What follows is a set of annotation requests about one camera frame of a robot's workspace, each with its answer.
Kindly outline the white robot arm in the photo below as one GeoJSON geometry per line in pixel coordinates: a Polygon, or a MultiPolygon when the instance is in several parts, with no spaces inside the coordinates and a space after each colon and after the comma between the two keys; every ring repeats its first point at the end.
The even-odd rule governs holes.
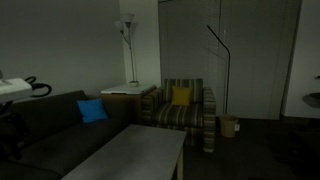
{"type": "Polygon", "coordinates": [[[28,128],[23,118],[9,107],[14,101],[32,95],[32,86],[21,78],[0,79],[0,120],[1,120],[1,157],[11,154],[16,159],[21,158],[20,145],[28,134],[28,128]]]}

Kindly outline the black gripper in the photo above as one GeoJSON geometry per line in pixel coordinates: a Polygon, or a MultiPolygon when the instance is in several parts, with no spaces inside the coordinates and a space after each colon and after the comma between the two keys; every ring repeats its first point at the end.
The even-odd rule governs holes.
{"type": "Polygon", "coordinates": [[[17,113],[9,111],[12,101],[6,102],[0,108],[0,159],[5,160],[14,156],[16,160],[22,158],[20,149],[24,145],[24,138],[29,129],[23,118],[17,113]]]}

